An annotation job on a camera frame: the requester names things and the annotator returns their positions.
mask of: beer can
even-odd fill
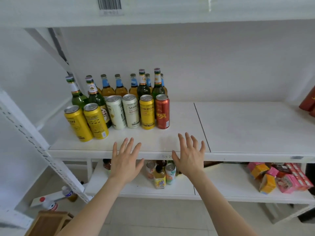
[[[108,136],[108,128],[102,110],[97,103],[88,103],[85,105],[83,113],[96,139],[104,139]]]
[[[121,96],[112,95],[107,97],[106,105],[112,119],[113,127],[116,130],[125,128],[127,123]]]
[[[93,139],[93,134],[79,106],[74,105],[67,107],[64,112],[65,118],[68,120],[81,142],[87,142]]]
[[[133,94],[123,96],[123,106],[129,128],[137,128],[140,125],[138,100]]]
[[[156,96],[155,109],[157,113],[157,127],[166,129],[169,127],[169,98],[166,94]]]
[[[146,170],[147,170],[147,178],[150,181],[154,181],[154,175],[153,172],[155,171],[156,163],[154,161],[149,161],[146,164]]]
[[[154,128],[155,117],[154,117],[154,100],[151,95],[145,94],[140,97],[140,113],[142,127],[145,130]]]
[[[171,185],[175,182],[175,175],[176,175],[176,166],[173,163],[168,163],[165,166],[166,172],[166,183]]]

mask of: person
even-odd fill
[[[172,151],[176,167],[186,175],[198,191],[212,219],[218,236],[257,236],[254,230],[232,208],[224,196],[218,191],[203,171],[206,145],[186,132],[184,138],[178,134],[180,143],[180,158]],[[75,216],[57,236],[98,236],[105,218],[124,186],[131,182],[144,165],[142,159],[136,165],[136,159],[141,148],[138,143],[131,152],[134,139],[127,144],[126,138],[117,153],[117,143],[114,143],[112,153],[111,174],[95,197]]]

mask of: forearm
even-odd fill
[[[196,172],[189,179],[203,200],[219,236],[257,235],[203,171]]]
[[[109,210],[123,187],[121,181],[108,178],[95,197],[57,236],[98,236]]]

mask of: yellow can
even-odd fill
[[[145,94],[140,97],[140,113],[142,127],[145,130],[154,128],[155,117],[154,117],[154,100],[151,95]]]
[[[108,136],[108,128],[97,103],[85,105],[84,115],[96,139],[104,139]]]
[[[87,142],[93,139],[93,134],[79,106],[74,105],[67,107],[64,112],[65,118],[68,120],[81,142]]]

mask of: finger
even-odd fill
[[[183,137],[183,135],[181,135],[181,134],[179,133],[179,134],[178,134],[178,138],[179,138],[180,149],[182,150],[182,148],[187,147],[187,146],[186,146],[186,141],[185,141],[185,138]]]
[[[175,151],[172,151],[172,159],[173,159],[173,161],[174,161],[174,163],[175,163],[175,166],[178,168],[178,165],[179,165],[179,158],[178,158],[178,156],[177,156],[177,154],[176,154]]]
[[[197,139],[196,139],[193,135],[191,135],[191,139],[192,139],[192,146],[193,146],[196,150],[198,150],[198,141],[197,141]]]
[[[204,141],[201,141],[201,148],[200,148],[200,152],[202,154],[204,154],[206,152],[206,144]]]
[[[136,170],[135,170],[136,175],[135,175],[135,177],[140,173],[143,165],[144,165],[144,158],[142,158],[141,161],[136,165]]]
[[[115,156],[117,156],[117,142],[114,142],[114,145],[113,145],[112,158],[114,158]]]
[[[139,154],[139,151],[140,151],[140,148],[141,148],[141,143],[138,143],[135,147],[134,147],[134,150],[132,151],[132,157],[134,157],[135,159],[138,158],[138,154]]]
[[[125,152],[130,154],[133,144],[134,144],[134,138],[130,138],[130,141],[126,147]]]
[[[128,138],[125,138],[124,142],[120,146],[119,153],[125,151],[127,142],[128,142]]]
[[[192,140],[187,132],[185,132],[187,147],[192,147]]]

